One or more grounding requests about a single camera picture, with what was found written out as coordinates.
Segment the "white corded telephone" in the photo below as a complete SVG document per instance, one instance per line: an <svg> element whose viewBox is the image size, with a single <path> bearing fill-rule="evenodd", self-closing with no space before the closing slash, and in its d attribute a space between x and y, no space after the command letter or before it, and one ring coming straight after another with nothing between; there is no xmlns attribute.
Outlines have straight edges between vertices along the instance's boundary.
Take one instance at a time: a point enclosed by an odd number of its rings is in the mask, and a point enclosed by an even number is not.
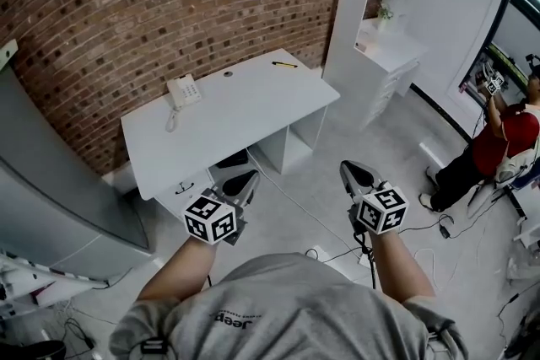
<svg viewBox="0 0 540 360"><path fill-rule="evenodd" d="M166 86L172 105L165 130L173 132L178 125L182 109L187 105L198 103L203 97L191 74L187 74L182 78L171 79L166 83Z"/></svg>

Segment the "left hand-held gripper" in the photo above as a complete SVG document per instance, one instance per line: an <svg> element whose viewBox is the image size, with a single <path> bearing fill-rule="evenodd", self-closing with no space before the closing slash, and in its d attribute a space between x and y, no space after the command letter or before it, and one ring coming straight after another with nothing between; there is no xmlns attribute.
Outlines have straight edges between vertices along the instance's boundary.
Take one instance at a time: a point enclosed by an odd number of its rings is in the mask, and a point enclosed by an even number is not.
<svg viewBox="0 0 540 360"><path fill-rule="evenodd" d="M259 183L258 170L244 170L193 196L183 207L188 234L210 245L221 241L235 245L246 227L244 209Z"/></svg>

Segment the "person's left forearm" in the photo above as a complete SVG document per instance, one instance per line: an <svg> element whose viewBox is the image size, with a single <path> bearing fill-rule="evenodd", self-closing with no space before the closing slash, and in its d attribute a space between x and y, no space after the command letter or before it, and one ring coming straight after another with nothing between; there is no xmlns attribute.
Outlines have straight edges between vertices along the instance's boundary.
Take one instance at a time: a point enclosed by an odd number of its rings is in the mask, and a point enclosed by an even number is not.
<svg viewBox="0 0 540 360"><path fill-rule="evenodd" d="M189 239L150 279L138 300L175 298L183 301L199 293L213 266L217 244Z"/></svg>

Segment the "white power strip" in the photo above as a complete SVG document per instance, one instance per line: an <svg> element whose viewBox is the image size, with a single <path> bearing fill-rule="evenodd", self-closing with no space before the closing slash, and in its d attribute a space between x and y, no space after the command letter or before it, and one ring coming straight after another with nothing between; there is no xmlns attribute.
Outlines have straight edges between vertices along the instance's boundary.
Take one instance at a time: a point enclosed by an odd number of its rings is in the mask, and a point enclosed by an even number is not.
<svg viewBox="0 0 540 360"><path fill-rule="evenodd" d="M325 250L323 250L319 245L314 245L311 248L309 248L305 252L305 255L320 262L327 262L331 258L331 256Z"/></svg>

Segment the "dark framed glass window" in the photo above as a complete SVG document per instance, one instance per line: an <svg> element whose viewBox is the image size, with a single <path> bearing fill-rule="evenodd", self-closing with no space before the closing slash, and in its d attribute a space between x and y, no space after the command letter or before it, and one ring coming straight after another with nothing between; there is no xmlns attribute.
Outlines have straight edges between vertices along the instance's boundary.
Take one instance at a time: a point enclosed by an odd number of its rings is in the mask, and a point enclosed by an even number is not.
<svg viewBox="0 0 540 360"><path fill-rule="evenodd" d="M528 79L540 78L540 0L502 0L488 36L460 83L460 91L483 105L477 91L478 73L499 73L508 104L527 95Z"/></svg>

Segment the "small potted plant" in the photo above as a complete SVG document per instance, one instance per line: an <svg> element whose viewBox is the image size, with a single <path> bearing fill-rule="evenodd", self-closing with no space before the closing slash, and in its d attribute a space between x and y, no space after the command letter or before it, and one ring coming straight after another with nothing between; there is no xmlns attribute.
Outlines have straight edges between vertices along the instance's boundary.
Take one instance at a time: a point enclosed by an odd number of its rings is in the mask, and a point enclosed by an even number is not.
<svg viewBox="0 0 540 360"><path fill-rule="evenodd" d="M377 30L379 32L385 32L392 18L393 12L386 4L382 3L377 11L377 20L375 23Z"/></svg>

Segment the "black floor stand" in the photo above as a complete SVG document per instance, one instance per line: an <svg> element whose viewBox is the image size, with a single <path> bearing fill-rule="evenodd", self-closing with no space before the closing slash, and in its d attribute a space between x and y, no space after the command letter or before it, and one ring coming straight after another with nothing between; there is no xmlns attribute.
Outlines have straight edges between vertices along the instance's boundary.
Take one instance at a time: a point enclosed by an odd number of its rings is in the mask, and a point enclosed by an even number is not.
<svg viewBox="0 0 540 360"><path fill-rule="evenodd" d="M469 219L476 217L486 204L495 204L503 197L508 197L510 203L518 213L519 218L526 218L525 211L517 201L514 192L516 188L512 185L498 187L492 180L484 180L475 186L474 192L467 204L467 217Z"/></svg>

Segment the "white shelving unit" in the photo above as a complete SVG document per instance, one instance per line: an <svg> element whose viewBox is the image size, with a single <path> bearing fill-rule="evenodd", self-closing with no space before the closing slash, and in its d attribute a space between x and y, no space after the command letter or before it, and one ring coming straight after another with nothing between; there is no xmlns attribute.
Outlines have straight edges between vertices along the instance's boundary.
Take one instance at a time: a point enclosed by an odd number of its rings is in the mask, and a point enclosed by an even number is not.
<svg viewBox="0 0 540 360"><path fill-rule="evenodd" d="M323 77L340 94L335 110L346 125L364 129L394 94L407 92L427 51L407 30L415 1L338 0ZM385 32L375 24L382 3L393 12Z"/></svg>

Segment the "person's grey t-shirt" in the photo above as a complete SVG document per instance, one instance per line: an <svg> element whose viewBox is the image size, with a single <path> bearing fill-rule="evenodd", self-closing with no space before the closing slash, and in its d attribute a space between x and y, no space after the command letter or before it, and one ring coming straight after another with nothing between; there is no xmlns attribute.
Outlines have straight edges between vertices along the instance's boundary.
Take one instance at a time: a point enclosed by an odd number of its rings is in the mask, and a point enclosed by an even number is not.
<svg viewBox="0 0 540 360"><path fill-rule="evenodd" d="M153 337L168 357L140 353ZM301 254L259 256L184 301L137 301L109 348L116 360L468 360L435 298L399 303Z"/></svg>

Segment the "person's right forearm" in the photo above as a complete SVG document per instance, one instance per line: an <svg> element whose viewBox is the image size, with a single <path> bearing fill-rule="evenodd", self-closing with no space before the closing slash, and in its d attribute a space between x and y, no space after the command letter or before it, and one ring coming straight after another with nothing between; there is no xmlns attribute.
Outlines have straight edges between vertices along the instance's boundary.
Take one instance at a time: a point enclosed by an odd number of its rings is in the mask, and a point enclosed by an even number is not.
<svg viewBox="0 0 540 360"><path fill-rule="evenodd" d="M396 230L383 234L370 233L382 292L404 303L414 297L435 297L426 274L413 258Z"/></svg>

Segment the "white desk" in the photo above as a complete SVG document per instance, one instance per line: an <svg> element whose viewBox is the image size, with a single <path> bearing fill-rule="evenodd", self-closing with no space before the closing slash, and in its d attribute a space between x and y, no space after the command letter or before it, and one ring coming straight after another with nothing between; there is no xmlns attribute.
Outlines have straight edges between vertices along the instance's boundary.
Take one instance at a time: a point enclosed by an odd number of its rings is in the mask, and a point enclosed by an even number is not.
<svg viewBox="0 0 540 360"><path fill-rule="evenodd" d="M180 182L193 182L244 148L256 146L280 174L297 168L312 155L327 107L339 98L284 49L200 78L196 85L202 100L182 109L173 132L165 130L172 105L168 94L121 119L140 196L159 201L174 215L188 197L175 194ZM201 189L201 182L193 183L190 192Z"/></svg>

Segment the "grey metal cabinet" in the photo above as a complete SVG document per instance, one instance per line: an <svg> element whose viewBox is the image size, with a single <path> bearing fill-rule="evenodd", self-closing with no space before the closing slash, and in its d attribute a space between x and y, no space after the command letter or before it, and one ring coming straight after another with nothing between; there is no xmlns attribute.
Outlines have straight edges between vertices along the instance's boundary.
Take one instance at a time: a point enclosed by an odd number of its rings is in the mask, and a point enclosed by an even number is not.
<svg viewBox="0 0 540 360"><path fill-rule="evenodd" d="M0 248L96 279L152 255L139 216L60 138L11 67L0 72Z"/></svg>

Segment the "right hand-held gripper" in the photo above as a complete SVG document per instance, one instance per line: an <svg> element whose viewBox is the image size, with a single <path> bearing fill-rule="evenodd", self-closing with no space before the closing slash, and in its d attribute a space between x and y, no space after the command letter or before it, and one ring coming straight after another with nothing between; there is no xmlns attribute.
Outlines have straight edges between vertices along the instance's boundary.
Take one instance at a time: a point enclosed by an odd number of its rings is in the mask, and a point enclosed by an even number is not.
<svg viewBox="0 0 540 360"><path fill-rule="evenodd" d="M381 183L381 177L371 167L352 160L340 163L339 174L345 191L349 195L357 195L348 211L349 221L356 234L366 231L384 234L402 226L409 201L399 187L384 182L382 187L367 193L368 187Z"/></svg>

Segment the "clear plastic bag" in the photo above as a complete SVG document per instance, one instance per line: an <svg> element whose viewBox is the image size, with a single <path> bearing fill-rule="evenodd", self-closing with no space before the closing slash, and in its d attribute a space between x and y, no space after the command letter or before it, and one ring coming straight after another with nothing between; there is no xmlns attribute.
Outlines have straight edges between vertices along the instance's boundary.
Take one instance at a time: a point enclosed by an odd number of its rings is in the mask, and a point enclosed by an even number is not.
<svg viewBox="0 0 540 360"><path fill-rule="evenodd" d="M505 276L509 282L537 282L540 280L539 243L525 247L520 240L513 242L510 247Z"/></svg>

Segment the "black box under desk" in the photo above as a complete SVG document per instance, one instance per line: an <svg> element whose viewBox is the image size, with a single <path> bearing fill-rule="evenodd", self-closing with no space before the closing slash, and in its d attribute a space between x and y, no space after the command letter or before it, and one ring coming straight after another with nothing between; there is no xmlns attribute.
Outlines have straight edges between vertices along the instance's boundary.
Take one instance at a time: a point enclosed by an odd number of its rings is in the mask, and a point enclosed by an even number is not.
<svg viewBox="0 0 540 360"><path fill-rule="evenodd" d="M228 169L231 167L237 167L241 165L245 165L249 162L249 157L247 154L247 150L244 148L240 150L237 153L234 153L233 155L217 162L215 166L218 169Z"/></svg>

